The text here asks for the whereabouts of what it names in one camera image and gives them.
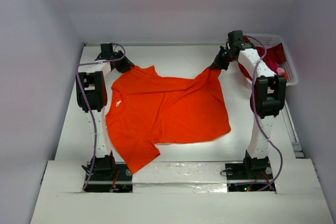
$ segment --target white table surface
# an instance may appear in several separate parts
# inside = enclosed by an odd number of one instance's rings
[[[279,159],[270,159],[275,171]],[[219,175],[224,163],[208,162],[208,170],[195,171],[194,165],[165,164],[167,176],[155,178],[154,167],[146,167],[137,183],[150,182],[133,193],[83,193],[85,173],[80,161],[49,161],[31,224],[47,223],[118,223],[118,224],[332,224],[331,215],[309,159],[287,159],[276,181],[277,193],[208,193],[188,190],[195,178],[205,185],[226,185]],[[181,173],[177,183],[168,176]]]
[[[134,64],[142,68],[154,65],[161,76],[195,78],[213,62],[219,46],[127,46],[125,49]],[[100,47],[84,47],[80,62],[94,61],[99,52]],[[113,70],[105,79],[109,100],[106,113],[110,108],[111,86],[120,75]],[[155,162],[241,161],[244,158],[253,127],[253,113],[249,107],[251,91],[245,87],[244,76],[236,62],[230,64],[228,71],[222,71],[219,80],[232,131],[211,142],[156,145],[161,155]],[[271,139],[284,159],[295,158],[282,113],[276,118]],[[81,160],[85,164],[92,158],[92,152],[88,121],[77,105],[74,85],[55,160]],[[123,161],[117,151],[113,154],[116,162]],[[279,158],[279,155],[270,147],[269,157]]]

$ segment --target red cloth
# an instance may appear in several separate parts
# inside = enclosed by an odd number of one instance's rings
[[[231,130],[220,73],[207,68],[183,79],[135,66],[114,82],[106,125],[132,173],[159,156],[155,144],[212,141]]]
[[[247,37],[244,37],[245,42],[251,42]],[[263,56],[265,53],[265,50],[263,47],[257,47],[257,51],[259,56]],[[264,57],[264,62],[266,65],[275,73],[277,72],[277,69],[279,67],[279,64],[282,64],[286,61],[285,52],[283,50],[282,43],[276,45],[275,47],[271,47],[267,49],[266,56]],[[243,73],[243,75],[252,80],[252,77],[249,75],[247,70],[244,68],[244,66],[240,63],[238,63],[238,66],[240,68],[240,71]]]

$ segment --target red garment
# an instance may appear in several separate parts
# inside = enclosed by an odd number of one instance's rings
[[[251,42],[247,37],[244,37],[244,40],[245,42]],[[260,57],[264,55],[265,50],[263,47],[257,47],[256,49]],[[263,61],[270,68],[270,70],[276,73],[279,67],[279,64],[286,62],[285,51],[283,50],[282,43],[274,47],[268,48],[266,56],[264,57]],[[249,73],[244,68],[244,66],[240,63],[238,63],[238,66],[239,66],[240,71],[243,73],[243,75],[246,78],[252,80],[252,77],[249,75]]]
[[[182,79],[135,66],[114,82],[106,124],[132,173],[160,155],[157,143],[211,141],[231,130],[220,73],[207,68]]]

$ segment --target white wall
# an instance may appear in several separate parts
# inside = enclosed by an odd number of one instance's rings
[[[288,104],[336,220],[336,1],[297,0],[281,35],[299,75],[299,83],[288,89]]]
[[[0,223],[30,223],[82,43],[60,0],[0,0]]]
[[[63,0],[85,42],[222,42],[278,31],[295,0]]]

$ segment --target laundry basket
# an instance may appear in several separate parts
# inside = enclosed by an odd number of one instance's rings
[[[288,76],[287,86],[296,85],[298,83],[298,75],[295,71],[294,64],[291,58],[291,54],[288,50],[287,44],[279,35],[275,35],[275,34],[246,34],[246,35],[249,35],[249,36],[252,36],[258,39],[261,43],[264,44],[266,48],[274,47],[277,44],[282,43],[287,60],[285,63],[279,64],[279,67],[283,68]],[[250,39],[250,41],[256,47],[261,47],[261,44],[259,44],[254,39]],[[249,83],[249,86],[248,86],[248,83],[247,83],[247,86],[251,87],[251,81],[248,78],[246,79],[247,79],[247,82]]]

